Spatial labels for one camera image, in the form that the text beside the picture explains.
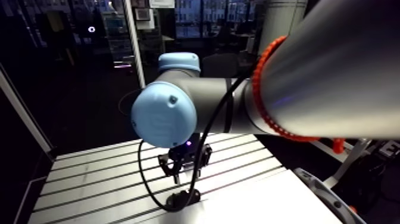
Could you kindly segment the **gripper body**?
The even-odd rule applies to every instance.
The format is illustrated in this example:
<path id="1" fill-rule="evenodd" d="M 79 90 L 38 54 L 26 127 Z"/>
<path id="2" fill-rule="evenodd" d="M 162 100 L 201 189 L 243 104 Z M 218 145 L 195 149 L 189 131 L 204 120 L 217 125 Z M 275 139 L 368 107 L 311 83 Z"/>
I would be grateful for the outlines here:
<path id="1" fill-rule="evenodd" d="M 192 134 L 190 138 L 183 144 L 169 149 L 169 159 L 173 160 L 174 162 L 180 161 L 183 164 L 193 162 L 200 140 L 200 133 Z"/>

